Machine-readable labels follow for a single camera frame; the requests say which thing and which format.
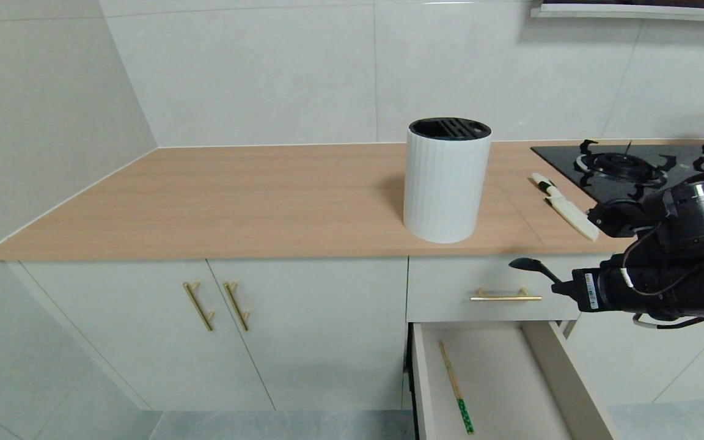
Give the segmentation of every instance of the drawer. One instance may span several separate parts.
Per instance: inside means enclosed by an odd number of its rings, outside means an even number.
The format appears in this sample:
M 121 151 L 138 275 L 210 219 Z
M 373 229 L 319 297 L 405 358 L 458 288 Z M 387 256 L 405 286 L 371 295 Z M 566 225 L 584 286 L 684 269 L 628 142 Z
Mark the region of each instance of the drawer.
M 466 433 L 439 341 L 474 434 Z M 620 438 L 552 321 L 416 323 L 411 367 L 421 440 Z
M 407 320 L 411 323 L 449 321 L 576 320 L 571 298 L 551 292 L 551 281 L 540 273 L 508 266 L 519 255 L 486 257 L 410 257 Z M 573 268 L 599 265 L 606 255 L 539 256 L 553 273 L 567 281 Z M 513 296 L 520 289 L 539 301 L 471 301 L 480 288 L 487 295 Z

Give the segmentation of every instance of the chopstick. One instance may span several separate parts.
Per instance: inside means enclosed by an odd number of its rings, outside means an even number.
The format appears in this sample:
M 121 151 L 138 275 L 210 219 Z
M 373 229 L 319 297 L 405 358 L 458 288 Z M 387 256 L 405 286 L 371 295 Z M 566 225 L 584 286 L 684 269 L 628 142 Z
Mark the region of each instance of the chopstick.
M 447 357 L 447 352 L 444 351 L 444 342 L 439 341 L 439 348 L 442 350 L 442 357 L 444 358 L 444 366 L 447 367 L 447 374 L 450 376 L 450 384 L 452 385 L 452 392 L 455 393 L 455 400 L 458 401 L 458 407 L 461 409 L 461 418 L 463 419 L 463 424 L 466 426 L 466 434 L 474 434 L 474 427 L 472 426 L 472 419 L 469 417 L 469 411 L 466 410 L 466 403 L 463 401 L 463 396 L 461 395 L 461 388 L 458 387 L 458 381 L 455 379 L 455 373 L 452 370 L 452 363 L 450 363 L 450 358 Z

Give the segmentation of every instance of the drawer handle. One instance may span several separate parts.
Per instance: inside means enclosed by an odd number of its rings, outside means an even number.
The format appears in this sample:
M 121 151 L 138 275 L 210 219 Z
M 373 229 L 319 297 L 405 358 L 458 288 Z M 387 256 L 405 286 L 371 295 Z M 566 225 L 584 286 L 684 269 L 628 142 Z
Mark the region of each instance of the drawer handle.
M 518 290 L 517 295 L 487 295 L 480 287 L 477 296 L 469 298 L 472 301 L 540 301 L 539 295 L 529 295 L 525 288 Z
M 203 324 L 205 324 L 208 331 L 213 331 L 209 320 L 213 318 L 213 314 L 215 314 L 215 312 L 213 310 L 208 312 L 208 317 L 206 317 L 205 313 L 203 313 L 203 309 L 200 308 L 200 304 L 197 302 L 197 298 L 195 298 L 195 290 L 197 290 L 198 287 L 200 287 L 199 281 L 195 281 L 195 284 L 192 284 L 191 286 L 188 282 L 184 282 L 184 290 L 186 290 L 189 300 L 192 301 L 192 304 L 194 304 L 195 310 L 200 315 L 200 319 L 203 320 Z
M 224 291 L 227 292 L 227 296 L 230 297 L 230 303 L 232 303 L 233 309 L 235 309 L 235 315 L 238 315 L 238 319 L 241 320 L 241 326 L 243 326 L 243 331 L 249 331 L 249 324 L 246 321 L 249 319 L 249 311 L 241 313 L 240 307 L 238 307 L 238 301 L 235 300 L 235 287 L 238 287 L 238 282 L 233 281 L 231 284 L 223 282 Z

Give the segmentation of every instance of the open drawer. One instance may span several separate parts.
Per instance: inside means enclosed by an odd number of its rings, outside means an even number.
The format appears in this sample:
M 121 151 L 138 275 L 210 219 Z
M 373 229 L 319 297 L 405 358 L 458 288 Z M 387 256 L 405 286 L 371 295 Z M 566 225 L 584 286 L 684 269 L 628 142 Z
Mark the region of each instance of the open drawer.
M 444 342 L 474 434 L 453 393 Z M 420 440 L 620 438 L 552 321 L 416 323 L 411 367 Z

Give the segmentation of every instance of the wooden countertop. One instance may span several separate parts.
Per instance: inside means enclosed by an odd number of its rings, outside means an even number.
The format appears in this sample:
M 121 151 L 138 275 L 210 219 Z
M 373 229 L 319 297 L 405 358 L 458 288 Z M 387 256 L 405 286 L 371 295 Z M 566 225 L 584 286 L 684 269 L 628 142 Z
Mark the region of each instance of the wooden countertop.
M 159 148 L 9 237 L 0 260 L 622 251 L 629 240 L 585 240 L 527 180 L 542 173 L 580 209 L 594 206 L 529 150 L 578 143 L 495 142 L 477 229 L 452 244 L 425 242 L 403 226 L 403 143 Z

